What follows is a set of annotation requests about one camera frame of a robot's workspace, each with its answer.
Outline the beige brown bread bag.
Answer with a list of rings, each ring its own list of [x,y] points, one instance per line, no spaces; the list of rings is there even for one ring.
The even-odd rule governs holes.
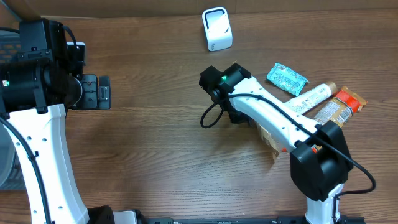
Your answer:
[[[262,127],[259,123],[255,122],[256,128],[259,131],[259,135],[262,141],[267,145],[267,147],[271,150],[271,155],[274,161],[277,160],[281,152],[285,152],[286,149],[281,145],[281,143],[276,140],[276,138],[264,127]]]

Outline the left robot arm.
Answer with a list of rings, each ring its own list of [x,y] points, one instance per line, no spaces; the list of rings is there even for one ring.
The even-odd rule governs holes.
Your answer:
[[[1,123],[21,165],[33,223],[114,223],[112,209],[87,208],[66,140],[68,110],[108,110],[107,76],[83,73],[85,45],[57,21],[19,24],[21,51],[1,65]]]

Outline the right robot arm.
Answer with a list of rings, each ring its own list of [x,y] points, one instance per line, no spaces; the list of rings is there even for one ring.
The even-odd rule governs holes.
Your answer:
[[[268,130],[290,154],[290,176],[307,198],[304,223],[347,223],[337,194],[352,170],[351,155],[341,128],[318,124],[288,108],[238,64],[221,72],[210,66],[200,74],[200,87],[232,123],[249,119]]]

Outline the teal snack packet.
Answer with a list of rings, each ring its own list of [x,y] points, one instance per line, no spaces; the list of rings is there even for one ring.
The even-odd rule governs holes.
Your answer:
[[[278,88],[299,96],[308,80],[289,67],[275,63],[274,67],[267,74],[267,79]]]

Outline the white tube gold cap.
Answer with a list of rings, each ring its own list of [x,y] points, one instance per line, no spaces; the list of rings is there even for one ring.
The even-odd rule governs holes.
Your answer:
[[[316,86],[315,88],[292,98],[284,105],[298,114],[304,114],[321,102],[329,99],[337,92],[337,86],[334,82],[328,81]]]

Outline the orange spaghetti packet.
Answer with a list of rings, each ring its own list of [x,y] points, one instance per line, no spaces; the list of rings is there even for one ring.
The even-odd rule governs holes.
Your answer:
[[[333,121],[342,128],[350,117],[361,111],[367,103],[363,97],[343,86],[315,115],[314,120],[320,125]]]

